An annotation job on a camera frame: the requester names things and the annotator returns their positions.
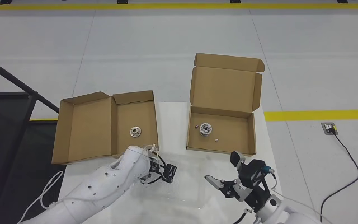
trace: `floor seam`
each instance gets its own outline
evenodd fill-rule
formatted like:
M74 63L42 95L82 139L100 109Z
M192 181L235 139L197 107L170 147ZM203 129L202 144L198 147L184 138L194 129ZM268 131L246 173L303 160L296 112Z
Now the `floor seam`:
M95 20L96 12L97 12L97 10L95 10L95 12L94 12L94 14L93 14L93 18L92 18L92 22L91 22L91 27L89 28L89 32L88 32L86 44L84 45L84 50L83 50L83 54L82 54L82 59L81 59L81 62L80 62L80 64L79 64L78 73L77 73L77 76L76 76L76 81L74 82L74 87L73 87L73 91L72 91L71 97L73 97L73 95L74 95L74 90L76 89L76 85L77 85L77 81L78 81L78 77L79 77L79 72L81 71L81 66L82 66L84 54L85 54L85 52L86 52L88 40L90 39L90 34L91 34L91 31L92 31L92 25L93 25L93 21Z
M257 29L256 29L256 25L255 25L255 22L254 22L254 20L253 20L253 17L252 17L252 14L251 14L251 10L250 10L250 9L249 9L249 13L250 13L250 16L251 16L251 20L252 20L252 23L253 23L253 27L255 28L255 32L256 32L256 35L257 35L257 38L258 38L258 42L260 43L260 46L261 46L261 50L262 50L262 53L263 53L263 57L264 57L264 59L265 59L265 61L266 61L266 64L267 64L268 72L269 72L269 74L270 74L270 76L271 76L272 83L274 84L274 88L275 88L275 91L276 91L277 99L279 100L279 104L280 104L280 107L281 107L281 111L283 111L283 108L282 108L282 105L281 105L281 101L280 101L280 98L279 98L279 94L277 93L277 89L276 89L276 85L275 85L275 82L274 82L274 78L272 77L272 74L271 74L269 62L268 62L267 59L266 59L265 51L263 50L263 47L262 47L262 44L261 44L261 40L260 40L260 37L259 37L259 35L258 35ZM285 123L286 123L286 126L287 126L287 130L289 131L289 135L290 135L290 138L291 138L291 142L292 142L292 145L293 145L293 149L295 150L296 158L297 158L298 164L299 164L300 169L301 169L302 177L303 177L304 183L305 183L306 188L307 188L307 192L308 192L309 199L310 199L310 201L311 201L312 207L314 208L314 204L313 204L313 201L312 201L311 193L309 192L309 189L308 189L307 181L306 181L306 178L305 178L305 176L304 176L304 173L303 173L303 170L302 170L302 166L301 166L301 163L300 163L298 154L297 154L297 150L296 150L295 144L294 144L293 139L292 139L292 135L291 135L291 132L290 132L289 125L288 125L287 122L285 122Z

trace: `nut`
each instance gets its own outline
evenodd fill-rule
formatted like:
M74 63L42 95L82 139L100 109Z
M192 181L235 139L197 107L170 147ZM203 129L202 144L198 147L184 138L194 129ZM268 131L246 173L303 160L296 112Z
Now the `nut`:
M200 134L202 136L208 136L213 131L213 128L209 123L202 123L200 126Z
M130 136L132 136L133 138L136 138L136 137L140 136L140 134L142 133L142 130L138 126L135 126L130 129L129 133L130 133Z

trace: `black cable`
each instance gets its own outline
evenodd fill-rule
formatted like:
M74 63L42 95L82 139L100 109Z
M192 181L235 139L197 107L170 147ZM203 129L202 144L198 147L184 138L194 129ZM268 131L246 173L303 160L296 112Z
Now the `black cable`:
M353 161L354 165L356 166L356 168L357 168L357 170L358 170L358 165L357 165L356 161L353 159L353 157L352 157L351 154L349 153L349 150L347 149L347 147L346 147L346 146L341 142L341 140L337 137L336 131L335 131L333 128L328 129L328 131L329 131L329 132L332 132L333 135L334 135L334 136L337 138L337 140L340 142L340 144L346 149L346 151L347 151L349 157L351 158L351 160ZM338 192L340 192L340 191L342 191L342 190L348 188L350 185L352 185L352 184L354 184L355 182L357 182L357 180L358 180L358 177L357 177L354 181L352 181L352 182L350 182L349 184L345 185L343 188L337 190L336 192L334 192L334 193L330 194L328 197L326 197L326 198L323 200L322 204L321 204L321 214L322 214L322 212L323 212L324 203L325 203L331 196L333 196L333 195L337 194Z
M236 222L234 222L234 224L240 223L240 222L244 219L246 213L247 213L247 212L244 212L244 213L241 215L241 217L240 217Z
M159 176L158 178L156 178L155 180L148 182L147 184L153 184L154 182L157 182L158 180L160 180L162 178L162 176Z
M161 158L161 156L158 156L159 159L162 161L163 165L166 166L166 163L164 162L164 160Z
M163 165L164 166L162 166L162 165L160 165L162 168L165 168L166 167L166 163L164 162L164 159L162 159L161 158L161 156L159 155L158 156L159 157L159 159L162 161L162 163L163 163ZM158 178L156 178L155 180L153 180L153 181L151 181L151 182L148 182L147 184L153 184L153 183L155 183L155 182L157 182L158 180L160 180L162 178L162 175L160 175Z

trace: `box lid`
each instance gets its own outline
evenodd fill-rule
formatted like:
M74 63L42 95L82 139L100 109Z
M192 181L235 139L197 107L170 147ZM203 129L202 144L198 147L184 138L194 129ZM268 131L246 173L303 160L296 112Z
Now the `box lid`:
M64 164L111 155L116 145L111 142L110 127L109 95L95 92L63 99L60 103L52 163Z
M248 113L260 106L262 60L197 53L194 65L192 106Z

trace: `white table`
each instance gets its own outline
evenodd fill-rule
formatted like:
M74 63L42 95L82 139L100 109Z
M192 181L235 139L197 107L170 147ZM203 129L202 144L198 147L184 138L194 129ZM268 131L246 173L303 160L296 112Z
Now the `white table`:
M225 180L237 178L237 171L230 163L230 155L186 150L189 106L187 102L156 103L160 151L176 155L205 157L215 166L215 173L210 173L213 172L211 169L208 170L208 175ZM257 154L251 158L264 160L267 165L276 170L261 107L255 111L255 130ZM251 158L247 157L246 162L249 162ZM68 165L59 198L67 195L96 168L113 160L113 158L98 158ZM267 176L266 181L269 188L275 183L270 176ZM280 182L276 189L281 193ZM201 209L178 206L173 203L142 201L128 192L85 223L233 223L246 207L245 203L240 203L233 198L224 198L220 191L208 183L205 186L205 205ZM248 214L241 223L252 223L254 219L254 214Z

